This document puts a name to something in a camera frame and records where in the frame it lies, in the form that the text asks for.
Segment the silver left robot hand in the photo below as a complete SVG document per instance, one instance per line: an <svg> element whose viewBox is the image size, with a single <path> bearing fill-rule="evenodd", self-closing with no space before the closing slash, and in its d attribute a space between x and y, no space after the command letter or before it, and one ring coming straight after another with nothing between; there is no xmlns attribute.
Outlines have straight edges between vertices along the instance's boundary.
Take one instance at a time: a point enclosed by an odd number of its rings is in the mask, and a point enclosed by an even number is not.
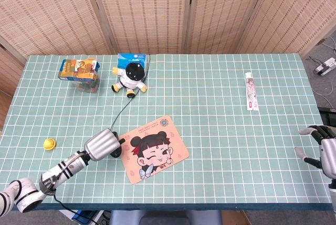
<svg viewBox="0 0 336 225"><path fill-rule="evenodd" d="M106 128L86 141L84 150L89 154L91 160L97 162L108 155L113 158L121 156L121 145L125 142L124 138L119 139L117 132Z"/></svg>

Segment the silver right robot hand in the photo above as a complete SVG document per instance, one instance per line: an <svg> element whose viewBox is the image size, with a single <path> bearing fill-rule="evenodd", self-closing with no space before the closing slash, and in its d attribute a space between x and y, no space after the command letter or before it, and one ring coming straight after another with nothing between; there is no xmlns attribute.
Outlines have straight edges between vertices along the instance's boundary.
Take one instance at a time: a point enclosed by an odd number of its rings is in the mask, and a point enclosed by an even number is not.
<svg viewBox="0 0 336 225"><path fill-rule="evenodd" d="M320 159L308 157L301 148L295 147L297 156L305 163L318 169L330 179L335 179L335 133L325 125L311 125L299 131L300 135L310 135L318 143Z"/></svg>

